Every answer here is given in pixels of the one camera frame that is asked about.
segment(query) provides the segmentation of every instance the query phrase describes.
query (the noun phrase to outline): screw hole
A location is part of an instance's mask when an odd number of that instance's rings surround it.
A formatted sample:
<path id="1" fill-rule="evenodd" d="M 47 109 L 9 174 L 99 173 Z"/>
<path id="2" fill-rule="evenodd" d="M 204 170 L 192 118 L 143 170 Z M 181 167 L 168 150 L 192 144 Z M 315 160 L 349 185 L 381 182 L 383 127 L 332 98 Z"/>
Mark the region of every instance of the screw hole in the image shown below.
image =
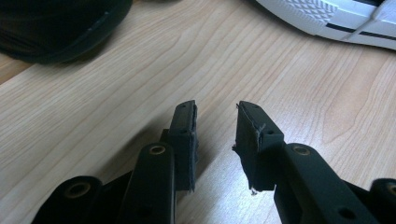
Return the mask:
<path id="1" fill-rule="evenodd" d="M 396 196 L 396 183 L 388 183 L 388 190 L 391 194 Z"/>
<path id="2" fill-rule="evenodd" d="M 88 193 L 90 189 L 91 189 L 90 183 L 79 182 L 67 188 L 66 191 L 64 192 L 64 197 L 69 199 L 76 199 Z"/>
<path id="3" fill-rule="evenodd" d="M 165 152 L 165 147 L 163 146 L 154 146 L 149 150 L 149 154 L 151 155 L 161 155 Z"/>
<path id="4" fill-rule="evenodd" d="M 351 211 L 348 208 L 340 208 L 338 209 L 338 214 L 340 214 L 341 217 L 344 217 L 346 219 L 355 219 L 356 215 L 355 213 L 353 213 L 353 211 Z"/>
<path id="5" fill-rule="evenodd" d="M 311 154 L 311 151 L 305 147 L 294 147 L 293 151 L 302 156 L 309 156 Z"/>

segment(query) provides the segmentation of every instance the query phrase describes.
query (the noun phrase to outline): white sneaker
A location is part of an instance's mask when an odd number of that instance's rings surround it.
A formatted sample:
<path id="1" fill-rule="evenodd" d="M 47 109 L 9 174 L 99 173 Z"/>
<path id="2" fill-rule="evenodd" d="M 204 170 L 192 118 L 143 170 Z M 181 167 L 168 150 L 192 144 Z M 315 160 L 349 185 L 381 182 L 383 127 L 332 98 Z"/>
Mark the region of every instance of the white sneaker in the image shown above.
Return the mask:
<path id="1" fill-rule="evenodd" d="M 311 35 L 396 49 L 396 0 L 256 0 Z"/>

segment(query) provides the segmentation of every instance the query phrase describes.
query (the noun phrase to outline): wood grain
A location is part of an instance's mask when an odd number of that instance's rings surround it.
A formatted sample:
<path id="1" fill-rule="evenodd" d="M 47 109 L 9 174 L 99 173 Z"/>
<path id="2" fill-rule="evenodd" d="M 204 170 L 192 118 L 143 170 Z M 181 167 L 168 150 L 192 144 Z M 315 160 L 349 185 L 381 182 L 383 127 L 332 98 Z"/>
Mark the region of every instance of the wood grain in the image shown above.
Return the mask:
<path id="1" fill-rule="evenodd" d="M 10 59 L 6 55 L 0 55 L 0 85 L 30 66 L 30 63 L 24 63 Z"/>
<path id="2" fill-rule="evenodd" d="M 130 171 L 190 99 L 197 186 L 179 193 L 177 223 L 280 222 L 273 193 L 251 196 L 231 151 L 240 100 L 260 105 L 288 143 L 316 148 L 345 180 L 368 189 L 396 178 L 395 52 L 303 34 L 249 1 L 135 1 L 88 60 L 8 63 L 19 74 L 0 85 L 4 223 L 30 222 L 68 178 L 106 183 Z"/>

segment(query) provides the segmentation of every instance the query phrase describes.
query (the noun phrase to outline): light wood surface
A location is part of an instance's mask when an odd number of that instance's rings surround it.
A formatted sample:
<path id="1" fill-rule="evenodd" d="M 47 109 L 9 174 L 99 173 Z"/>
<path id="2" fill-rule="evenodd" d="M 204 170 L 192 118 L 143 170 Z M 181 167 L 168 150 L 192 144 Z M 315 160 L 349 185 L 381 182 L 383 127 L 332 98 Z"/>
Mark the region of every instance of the light wood surface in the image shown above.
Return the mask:
<path id="1" fill-rule="evenodd" d="M 91 59 L 31 66 L 1 57 L 3 223 L 30 222 L 68 178 L 106 183 L 132 170 L 191 99 L 197 186 L 178 194 L 177 223 L 280 222 L 273 193 L 251 196 L 232 151 L 240 100 L 345 180 L 368 189 L 396 178 L 396 52 L 303 34 L 249 1 L 134 1 Z"/>

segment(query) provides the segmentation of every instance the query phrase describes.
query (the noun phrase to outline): black stripe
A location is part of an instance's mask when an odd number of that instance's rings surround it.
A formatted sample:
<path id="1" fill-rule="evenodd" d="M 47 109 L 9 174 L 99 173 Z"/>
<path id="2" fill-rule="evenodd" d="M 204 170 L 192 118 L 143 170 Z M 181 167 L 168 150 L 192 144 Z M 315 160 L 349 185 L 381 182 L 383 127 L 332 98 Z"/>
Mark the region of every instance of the black stripe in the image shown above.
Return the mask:
<path id="1" fill-rule="evenodd" d="M 379 34 L 374 34 L 374 33 L 369 33 L 369 32 L 361 32 L 360 35 L 368 35 L 368 36 L 372 36 L 372 37 L 384 38 L 384 39 L 389 39 L 389 40 L 396 40 L 396 37 L 394 37 L 394 36 L 379 35 Z"/>
<path id="2" fill-rule="evenodd" d="M 339 30 L 339 31 L 343 31 L 343 32 L 347 32 L 347 33 L 353 33 L 356 30 L 354 29 L 350 29 L 350 28 L 346 28 L 344 26 L 339 26 L 339 25 L 335 25 L 335 24 L 331 24 L 331 23 L 327 23 L 326 27 L 332 28 L 334 30 Z M 377 38 L 383 38 L 383 39 L 389 39 L 389 40 L 396 40 L 396 37 L 394 36 L 390 36 L 390 35 L 379 35 L 379 34 L 375 34 L 375 33 L 369 33 L 369 32 L 361 32 L 359 35 L 367 35 L 367 36 L 372 36 L 372 37 L 377 37 Z"/>
<path id="3" fill-rule="evenodd" d="M 346 28 L 344 26 L 339 26 L 339 25 L 335 25 L 335 24 L 331 24 L 331 23 L 327 23 L 326 26 L 329 28 L 332 28 L 334 30 L 344 31 L 344 32 L 348 32 L 348 33 L 353 33 L 356 31 L 354 29 Z"/>
<path id="4" fill-rule="evenodd" d="M 379 7 L 379 5 L 381 5 L 382 2 L 384 2 L 384 0 L 353 0 L 353 1 L 367 4 L 370 6 L 375 6 L 375 7 Z"/>

